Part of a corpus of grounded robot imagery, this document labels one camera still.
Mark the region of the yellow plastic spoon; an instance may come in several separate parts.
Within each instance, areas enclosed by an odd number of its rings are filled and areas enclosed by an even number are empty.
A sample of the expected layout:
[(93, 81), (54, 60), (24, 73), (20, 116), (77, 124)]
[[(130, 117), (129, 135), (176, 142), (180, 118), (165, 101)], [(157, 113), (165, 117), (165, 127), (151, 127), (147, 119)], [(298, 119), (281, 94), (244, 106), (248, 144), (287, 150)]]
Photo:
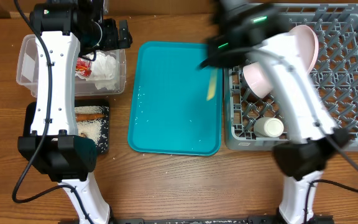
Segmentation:
[(218, 70), (215, 68), (211, 72), (211, 76), (209, 79), (209, 85), (208, 85), (208, 92), (206, 96), (206, 100), (212, 100), (216, 94), (216, 87), (217, 87), (217, 81), (218, 81)]

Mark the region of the white napkin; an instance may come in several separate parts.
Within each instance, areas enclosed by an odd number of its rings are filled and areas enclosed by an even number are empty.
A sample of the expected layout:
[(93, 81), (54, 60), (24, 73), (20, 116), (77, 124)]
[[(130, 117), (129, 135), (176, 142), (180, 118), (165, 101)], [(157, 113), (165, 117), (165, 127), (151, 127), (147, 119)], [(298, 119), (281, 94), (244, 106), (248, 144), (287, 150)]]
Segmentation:
[(91, 75), (86, 81), (95, 81), (95, 87), (100, 90), (115, 90), (117, 84), (117, 60), (110, 54), (98, 51), (96, 60), (91, 63)]

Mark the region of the pink bowl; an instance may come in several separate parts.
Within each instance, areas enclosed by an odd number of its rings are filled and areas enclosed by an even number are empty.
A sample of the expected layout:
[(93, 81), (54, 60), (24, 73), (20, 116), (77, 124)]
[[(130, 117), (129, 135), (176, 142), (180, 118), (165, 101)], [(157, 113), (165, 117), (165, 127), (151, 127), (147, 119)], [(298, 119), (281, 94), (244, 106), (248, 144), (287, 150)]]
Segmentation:
[(242, 69), (242, 86), (251, 90), (258, 98), (265, 98), (272, 90), (267, 76), (259, 63), (246, 65)]

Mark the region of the red foil wrapper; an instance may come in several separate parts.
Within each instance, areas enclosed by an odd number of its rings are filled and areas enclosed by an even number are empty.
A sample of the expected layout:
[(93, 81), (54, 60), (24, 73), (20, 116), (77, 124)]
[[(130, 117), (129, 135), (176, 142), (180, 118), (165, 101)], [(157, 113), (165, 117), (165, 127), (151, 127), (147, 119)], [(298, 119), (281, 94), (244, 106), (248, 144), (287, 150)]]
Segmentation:
[(91, 61), (78, 58), (75, 72), (79, 77), (88, 78), (91, 75)]

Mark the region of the pink plate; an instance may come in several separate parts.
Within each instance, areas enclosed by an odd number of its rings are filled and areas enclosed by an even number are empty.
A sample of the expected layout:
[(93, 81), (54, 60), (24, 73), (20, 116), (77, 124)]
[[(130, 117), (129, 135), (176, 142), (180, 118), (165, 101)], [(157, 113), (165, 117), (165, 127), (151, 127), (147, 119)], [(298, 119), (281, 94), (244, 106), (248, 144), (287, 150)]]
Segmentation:
[(307, 73), (314, 68), (319, 51), (318, 37), (314, 30), (306, 25), (298, 25), (290, 30), (291, 35), (296, 37), (303, 64)]

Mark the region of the orange carrot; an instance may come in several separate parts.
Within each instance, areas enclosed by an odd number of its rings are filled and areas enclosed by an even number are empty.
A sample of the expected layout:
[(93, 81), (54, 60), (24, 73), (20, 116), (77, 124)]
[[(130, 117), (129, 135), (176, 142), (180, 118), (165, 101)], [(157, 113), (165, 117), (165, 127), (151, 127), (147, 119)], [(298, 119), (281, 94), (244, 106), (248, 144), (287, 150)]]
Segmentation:
[(96, 113), (96, 114), (79, 114), (79, 113), (76, 113), (75, 114), (75, 118), (76, 118), (77, 122), (91, 121), (91, 120), (101, 119), (101, 118), (104, 118), (104, 117), (105, 117), (105, 115), (100, 114), (100, 113)]

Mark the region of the pale green cup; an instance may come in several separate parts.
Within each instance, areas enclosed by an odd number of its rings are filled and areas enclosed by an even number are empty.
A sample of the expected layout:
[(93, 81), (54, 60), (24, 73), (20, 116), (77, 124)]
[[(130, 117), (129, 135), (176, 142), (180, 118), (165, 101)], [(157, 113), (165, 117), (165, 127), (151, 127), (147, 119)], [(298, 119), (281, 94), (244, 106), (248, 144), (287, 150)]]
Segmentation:
[(277, 138), (284, 132), (284, 124), (277, 118), (263, 117), (254, 123), (254, 134), (262, 138)]

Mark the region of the white rice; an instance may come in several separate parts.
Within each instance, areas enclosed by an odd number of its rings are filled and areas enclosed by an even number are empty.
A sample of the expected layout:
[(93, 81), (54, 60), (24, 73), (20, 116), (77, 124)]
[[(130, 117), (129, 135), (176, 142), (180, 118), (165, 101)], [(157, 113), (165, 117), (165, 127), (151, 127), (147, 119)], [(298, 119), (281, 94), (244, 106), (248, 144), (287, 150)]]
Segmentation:
[(75, 107), (75, 114), (104, 114), (105, 117), (91, 121), (76, 122), (78, 135), (85, 133), (87, 138), (94, 141), (98, 147), (106, 146), (107, 135), (104, 134), (107, 125), (107, 107), (106, 106), (79, 106)]

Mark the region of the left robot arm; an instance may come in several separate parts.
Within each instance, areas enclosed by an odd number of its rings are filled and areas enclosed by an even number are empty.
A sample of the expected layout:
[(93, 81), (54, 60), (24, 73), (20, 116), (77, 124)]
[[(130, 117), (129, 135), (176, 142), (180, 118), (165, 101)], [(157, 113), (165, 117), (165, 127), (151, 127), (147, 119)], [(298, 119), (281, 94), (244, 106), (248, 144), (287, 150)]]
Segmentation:
[(17, 148), (28, 168), (67, 193), (79, 223), (115, 221), (94, 176), (96, 145), (79, 136), (75, 116), (78, 58), (132, 44), (127, 21), (105, 19), (107, 10), (106, 1), (47, 1), (24, 16), (35, 35), (39, 82), (32, 122)]

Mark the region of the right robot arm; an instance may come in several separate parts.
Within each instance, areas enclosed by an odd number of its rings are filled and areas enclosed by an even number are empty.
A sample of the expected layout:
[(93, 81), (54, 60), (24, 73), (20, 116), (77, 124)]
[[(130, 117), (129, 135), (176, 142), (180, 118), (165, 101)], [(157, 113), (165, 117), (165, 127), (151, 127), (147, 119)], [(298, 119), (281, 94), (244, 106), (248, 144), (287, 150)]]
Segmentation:
[(216, 1), (218, 34), (208, 40), (201, 67), (231, 68), (259, 63), (273, 87), (274, 100), (288, 128), (287, 142), (273, 147), (285, 175), (278, 208), (282, 223), (314, 223), (313, 200), (327, 161), (350, 140), (321, 101), (301, 59), (290, 24), (272, 3)]

